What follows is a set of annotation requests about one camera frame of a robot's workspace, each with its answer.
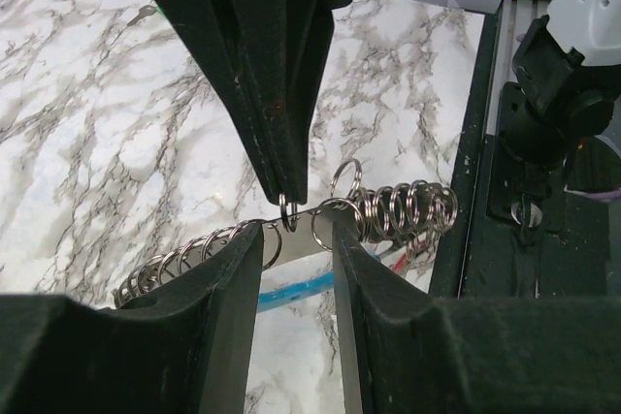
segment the white marble surface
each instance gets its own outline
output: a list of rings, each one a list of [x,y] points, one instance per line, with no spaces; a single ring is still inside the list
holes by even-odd
[[[93,306],[136,264],[278,216],[234,127],[152,0],[0,0],[0,292]],[[310,135],[310,195],[345,157],[368,187],[448,183],[482,16],[354,0],[337,21]],[[433,258],[410,272],[425,289]],[[303,259],[265,289],[330,267]],[[343,413],[331,293],[259,314],[248,413]]]

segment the silver key ring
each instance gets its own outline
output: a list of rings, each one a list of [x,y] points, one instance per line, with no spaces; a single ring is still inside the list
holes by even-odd
[[[405,189],[409,189],[409,185],[407,183],[399,183],[393,189],[392,193],[390,193],[390,202],[388,205],[388,215],[390,215],[391,223],[395,228],[396,236],[405,236],[408,232],[404,229],[406,226],[406,212],[404,210],[404,203],[401,200],[402,191]],[[397,210],[399,211],[399,219],[397,219]]]
[[[343,198],[326,199],[321,204],[319,204],[319,206],[317,206],[317,208],[312,212],[312,218],[310,219],[310,231],[312,232],[312,237],[314,238],[315,242],[319,244],[321,248],[325,249],[328,252],[332,252],[332,247],[328,246],[325,242],[323,242],[321,238],[319,237],[319,235],[317,234],[317,231],[314,228],[314,219],[317,218],[317,215],[321,213],[322,208],[325,208],[328,206],[336,207],[339,205],[350,206],[351,208],[353,208],[354,220],[355,220],[356,228],[358,230],[357,232],[358,240],[362,240],[362,232],[361,232],[360,225],[362,224],[363,217],[362,217],[362,212],[360,211],[360,208],[358,208],[358,206],[354,204],[352,201],[350,201],[349,199],[343,199]]]
[[[330,180],[330,197],[331,198],[334,198],[334,192],[337,189],[337,183],[339,182],[339,178],[341,178],[341,175],[343,174],[343,170],[345,170],[347,166],[351,164],[353,164],[354,166],[353,181],[351,182],[351,187],[349,188],[349,192],[347,193],[347,196],[345,197],[347,199],[352,199],[358,192],[358,189],[360,189],[360,181],[362,180],[362,164],[360,163],[358,159],[347,159],[342,164],[339,165],[339,167],[334,173],[334,176]]]
[[[282,225],[284,229],[289,233],[294,233],[298,228],[298,205],[297,203],[287,203],[284,193],[280,193],[278,196],[278,203],[280,204],[280,218],[282,219]],[[291,214],[287,213],[287,204],[291,205]]]
[[[278,257],[280,257],[280,251],[282,251],[282,234],[280,233],[280,230],[278,229],[277,222],[266,222],[265,220],[261,220],[260,218],[255,218],[254,220],[244,220],[238,223],[237,227],[235,227],[233,231],[229,234],[228,241],[233,240],[233,238],[235,237],[237,233],[239,233],[241,230],[243,230],[245,227],[247,227],[251,223],[255,223],[255,222],[258,222],[261,225],[265,225],[265,228],[267,228],[268,230],[274,230],[277,235],[278,244],[276,246],[276,252],[272,255],[272,258],[270,258],[270,260],[266,264],[263,264],[263,267],[261,268],[261,271],[266,271],[276,262]]]

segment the black bracket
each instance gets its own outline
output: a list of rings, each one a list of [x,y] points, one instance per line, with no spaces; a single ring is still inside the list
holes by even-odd
[[[621,411],[621,300],[433,299],[333,238],[346,412]]]
[[[309,131],[351,0],[155,0],[229,112],[267,199],[305,204]]]
[[[521,205],[525,197],[526,202],[535,204],[543,213],[543,228],[558,233],[563,227],[565,209],[563,166],[545,168],[519,160],[505,143],[516,116],[526,112],[526,98],[520,86],[508,82],[500,99],[499,138],[494,148],[489,212],[498,219],[515,223],[516,205]]]
[[[120,310],[0,298],[0,413],[243,412],[262,260],[255,224]]]

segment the metal split ring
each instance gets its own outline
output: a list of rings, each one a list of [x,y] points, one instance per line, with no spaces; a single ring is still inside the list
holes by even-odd
[[[356,219],[356,227],[358,229],[358,240],[359,241],[362,240],[362,237],[363,237],[363,234],[364,234],[364,232],[361,232],[360,231],[361,229],[359,228],[360,225],[363,225],[363,218],[364,217],[362,216],[362,212],[360,211],[360,208],[358,208],[358,206],[356,204],[354,204],[349,199],[345,199],[345,198],[330,198],[330,199],[326,199],[319,206],[317,206],[317,208],[312,212],[312,218],[310,219],[310,231],[312,232],[312,237],[314,238],[316,243],[319,244],[319,246],[321,246],[321,248],[325,249],[328,252],[332,252],[332,247],[328,246],[325,242],[323,242],[323,240],[317,234],[317,231],[314,228],[314,219],[317,217],[317,215],[319,215],[321,213],[321,209],[323,207],[332,206],[332,205],[336,205],[336,206],[347,205],[347,206],[350,206],[351,208],[353,208],[353,214],[354,214],[355,219]]]
[[[278,196],[280,204],[280,218],[284,229],[289,233],[294,233],[298,228],[298,205],[296,203],[287,203],[284,193]],[[287,204],[291,205],[291,214],[287,213]]]
[[[261,271],[266,271],[267,269],[270,269],[274,265],[278,257],[280,257],[280,251],[282,250],[282,234],[280,233],[280,230],[278,229],[278,224],[267,223],[266,225],[268,227],[268,230],[276,231],[276,234],[278,236],[278,246],[276,246],[276,252],[272,256],[272,259],[270,259],[266,264],[263,264]]]
[[[351,164],[353,164],[354,166],[353,181],[351,182],[351,187],[349,188],[349,192],[347,193],[347,196],[345,197],[351,200],[356,196],[358,189],[360,189],[360,182],[362,181],[362,164],[360,163],[358,159],[347,159],[339,165],[339,167],[334,173],[334,176],[332,176],[332,179],[330,180],[330,198],[331,199],[334,199],[334,192],[337,189],[337,183],[339,182],[339,179],[341,178],[343,171],[347,168],[348,165],[351,165]]]
[[[401,194],[404,189],[409,190],[409,184],[399,183],[392,188],[392,193],[390,193],[390,201],[388,203],[388,215],[390,217],[390,223],[395,229],[395,238],[403,237],[408,234],[408,230],[405,228],[408,215],[404,211],[404,203],[401,200]]]
[[[376,229],[376,233],[381,234],[381,239],[392,239],[389,235],[390,232],[390,215],[386,203],[383,199],[384,192],[390,192],[392,188],[390,186],[382,186],[375,191],[373,198],[371,199],[371,222]]]

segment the key ring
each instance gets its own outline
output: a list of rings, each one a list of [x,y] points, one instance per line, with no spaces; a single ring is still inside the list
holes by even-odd
[[[284,193],[280,193],[278,196],[278,203],[280,204],[280,218],[284,229],[289,233],[294,233],[298,228],[298,204],[287,203]],[[291,205],[290,215],[287,213],[287,204]]]
[[[341,178],[341,175],[343,174],[343,170],[345,170],[347,166],[351,164],[353,164],[355,171],[353,174],[353,181],[351,182],[351,188],[349,188],[349,192],[345,197],[347,199],[352,199],[358,192],[358,189],[360,189],[360,181],[362,180],[362,164],[360,164],[360,161],[358,159],[347,159],[339,165],[334,173],[334,176],[332,176],[332,179],[330,180],[331,198],[334,198],[334,192],[337,189],[337,183],[339,182],[339,178]]]
[[[314,238],[315,242],[319,244],[319,246],[321,246],[322,249],[325,249],[328,252],[332,252],[332,247],[328,246],[325,242],[323,242],[323,240],[321,240],[321,238],[317,234],[317,231],[315,230],[315,227],[314,227],[314,219],[317,217],[318,214],[321,213],[322,208],[329,207],[329,206],[336,207],[339,205],[353,208],[356,228],[358,230],[357,232],[358,239],[362,240],[362,237],[363,237],[363,232],[361,232],[361,228],[360,228],[360,225],[363,223],[363,217],[362,217],[362,212],[360,211],[360,208],[358,208],[358,206],[354,204],[352,201],[350,201],[349,199],[345,199],[345,198],[326,199],[321,204],[319,204],[319,206],[317,206],[317,208],[312,212],[312,219],[310,220],[310,231],[312,232],[312,237]]]

